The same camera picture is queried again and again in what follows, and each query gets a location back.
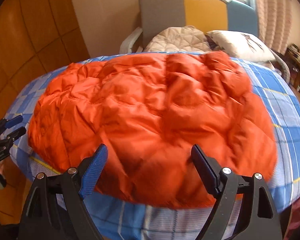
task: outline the white pillow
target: white pillow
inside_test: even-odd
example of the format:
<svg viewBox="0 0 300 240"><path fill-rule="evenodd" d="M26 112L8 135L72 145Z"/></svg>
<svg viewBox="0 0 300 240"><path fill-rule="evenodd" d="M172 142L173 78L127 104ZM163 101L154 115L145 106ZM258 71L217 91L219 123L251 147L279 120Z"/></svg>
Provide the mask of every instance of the white pillow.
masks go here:
<svg viewBox="0 0 300 240"><path fill-rule="evenodd" d="M268 47L256 36L231 31L211 31L207 35L231 57L252 62L275 61Z"/></svg>

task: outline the blue and white checkered fabric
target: blue and white checkered fabric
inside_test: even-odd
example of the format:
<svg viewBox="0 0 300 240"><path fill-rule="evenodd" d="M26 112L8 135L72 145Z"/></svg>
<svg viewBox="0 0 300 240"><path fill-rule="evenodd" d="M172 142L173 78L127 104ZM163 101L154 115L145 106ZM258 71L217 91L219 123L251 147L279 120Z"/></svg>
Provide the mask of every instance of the blue and white checkered fabric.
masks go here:
<svg viewBox="0 0 300 240"><path fill-rule="evenodd" d="M98 57L83 63L107 61L118 56ZM251 79L253 92L260 96L271 116L278 161L268 185L280 212L300 197L300 104L276 72L248 61L235 58L232 60L245 69ZM18 114L23 115L23 123L15 128L21 125L26 128L29 126L38 98L48 83L64 69L65 67L43 75L22 90L6 114L6 118L9 119ZM8 129L4 136L10 132L11 129ZM58 173L32 151L27 144L27 135L15 141L11 158L31 180L39 172L45 172L47 175ZM62 204L62 196L58 196L58 201ZM190 210L155 208L127 203L97 192L88 196L85 203L99 231L113 240L195 239L211 210L211 208ZM232 234L239 209L240 202L236 202L224 237Z"/></svg>

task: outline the striped curtain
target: striped curtain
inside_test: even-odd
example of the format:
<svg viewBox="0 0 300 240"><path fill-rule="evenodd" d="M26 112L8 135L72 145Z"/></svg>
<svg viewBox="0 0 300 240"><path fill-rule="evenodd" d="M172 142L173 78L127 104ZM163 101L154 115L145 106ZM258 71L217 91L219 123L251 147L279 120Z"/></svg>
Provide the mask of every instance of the striped curtain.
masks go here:
<svg viewBox="0 0 300 240"><path fill-rule="evenodd" d="M259 38L271 49L285 54L291 31L292 0L256 0Z"/></svg>

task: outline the silver screw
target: silver screw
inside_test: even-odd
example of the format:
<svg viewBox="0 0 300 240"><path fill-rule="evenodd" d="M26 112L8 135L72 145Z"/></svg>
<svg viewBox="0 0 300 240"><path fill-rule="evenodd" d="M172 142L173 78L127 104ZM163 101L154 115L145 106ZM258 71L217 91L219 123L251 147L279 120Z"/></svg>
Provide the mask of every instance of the silver screw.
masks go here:
<svg viewBox="0 0 300 240"><path fill-rule="evenodd" d="M260 173L256 173L254 176L256 177L256 179L262 179L262 175Z"/></svg>
<svg viewBox="0 0 300 240"><path fill-rule="evenodd" d="M37 179L42 179L44 177L44 173L40 172L37 174Z"/></svg>
<svg viewBox="0 0 300 240"><path fill-rule="evenodd" d="M230 168L227 168L227 167L223 168L222 171L223 171L223 173L225 173L225 174L230 174L230 173L231 173L231 169L230 169Z"/></svg>
<svg viewBox="0 0 300 240"><path fill-rule="evenodd" d="M69 174L75 174L77 172L77 169L76 168L70 168L69 170L68 170L68 173Z"/></svg>

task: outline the multicolored headboard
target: multicolored headboard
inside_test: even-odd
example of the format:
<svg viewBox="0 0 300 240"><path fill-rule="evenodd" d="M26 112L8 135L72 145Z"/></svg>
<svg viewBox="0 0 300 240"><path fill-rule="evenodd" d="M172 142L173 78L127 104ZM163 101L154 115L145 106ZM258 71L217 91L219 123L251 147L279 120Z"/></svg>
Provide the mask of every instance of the multicolored headboard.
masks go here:
<svg viewBox="0 0 300 240"><path fill-rule="evenodd" d="M258 36L258 17L236 0L139 0L143 46L168 27L193 25L204 33L229 30Z"/></svg>

